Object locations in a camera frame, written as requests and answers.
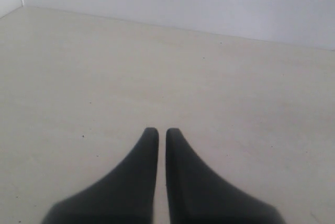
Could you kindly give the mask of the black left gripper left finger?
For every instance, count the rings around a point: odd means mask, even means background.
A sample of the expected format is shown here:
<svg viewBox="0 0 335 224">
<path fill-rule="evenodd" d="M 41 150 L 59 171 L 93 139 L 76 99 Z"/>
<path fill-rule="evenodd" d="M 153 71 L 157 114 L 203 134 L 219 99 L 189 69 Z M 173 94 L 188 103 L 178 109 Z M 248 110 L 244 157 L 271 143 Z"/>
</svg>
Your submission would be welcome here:
<svg viewBox="0 0 335 224">
<path fill-rule="evenodd" d="M 56 203 L 42 223 L 152 223 L 158 150 L 157 129 L 145 128 L 111 172 Z"/>
</svg>

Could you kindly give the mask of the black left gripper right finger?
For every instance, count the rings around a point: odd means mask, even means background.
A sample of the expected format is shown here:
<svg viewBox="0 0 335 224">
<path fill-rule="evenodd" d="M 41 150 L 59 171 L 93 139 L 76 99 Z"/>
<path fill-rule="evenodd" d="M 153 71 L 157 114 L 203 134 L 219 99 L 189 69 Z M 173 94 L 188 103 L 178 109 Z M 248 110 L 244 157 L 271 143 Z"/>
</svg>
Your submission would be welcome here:
<svg viewBox="0 0 335 224">
<path fill-rule="evenodd" d="M 165 177 L 171 223 L 285 223 L 275 207 L 215 173 L 178 128 L 166 132 Z"/>
</svg>

